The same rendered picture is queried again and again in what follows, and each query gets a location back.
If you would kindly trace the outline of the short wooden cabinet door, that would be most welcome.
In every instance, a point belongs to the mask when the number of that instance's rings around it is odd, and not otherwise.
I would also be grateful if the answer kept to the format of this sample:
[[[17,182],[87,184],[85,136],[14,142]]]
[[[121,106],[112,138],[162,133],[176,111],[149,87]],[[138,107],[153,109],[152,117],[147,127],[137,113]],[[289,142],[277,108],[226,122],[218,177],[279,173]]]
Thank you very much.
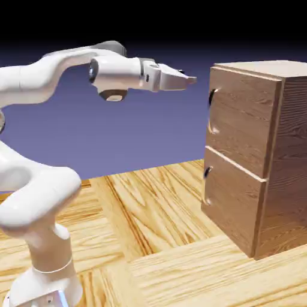
[[[247,256],[253,257],[267,179],[209,146],[204,152],[204,170],[208,166],[212,171],[206,180],[206,195],[212,204],[207,206],[202,194],[201,209]]]

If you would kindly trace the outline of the tall wooden cabinet door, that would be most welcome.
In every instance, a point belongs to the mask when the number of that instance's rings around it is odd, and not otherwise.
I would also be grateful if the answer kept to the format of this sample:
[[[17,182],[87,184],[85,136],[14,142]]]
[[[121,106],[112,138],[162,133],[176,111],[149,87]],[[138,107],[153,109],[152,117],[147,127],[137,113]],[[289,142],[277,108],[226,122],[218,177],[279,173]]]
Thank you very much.
[[[282,80],[220,67],[210,70],[213,96],[206,144],[260,178],[267,176],[271,127]]]

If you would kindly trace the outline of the light wood cabinet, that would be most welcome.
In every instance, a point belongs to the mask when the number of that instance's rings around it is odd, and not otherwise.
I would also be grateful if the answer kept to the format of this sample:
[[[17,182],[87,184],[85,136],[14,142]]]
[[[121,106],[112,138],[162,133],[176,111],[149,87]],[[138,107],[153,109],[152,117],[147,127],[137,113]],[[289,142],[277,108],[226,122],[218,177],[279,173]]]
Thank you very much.
[[[275,60],[212,67],[282,80],[251,258],[261,259],[307,244],[307,63]]]

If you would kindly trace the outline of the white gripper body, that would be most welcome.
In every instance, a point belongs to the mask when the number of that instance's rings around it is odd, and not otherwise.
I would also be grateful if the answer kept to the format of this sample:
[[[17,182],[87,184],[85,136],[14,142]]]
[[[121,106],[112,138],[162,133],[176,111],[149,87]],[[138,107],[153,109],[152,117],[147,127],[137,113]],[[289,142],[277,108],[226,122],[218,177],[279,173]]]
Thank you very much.
[[[169,67],[166,64],[158,64],[160,68],[159,89],[162,91],[180,91],[186,89],[186,75]]]

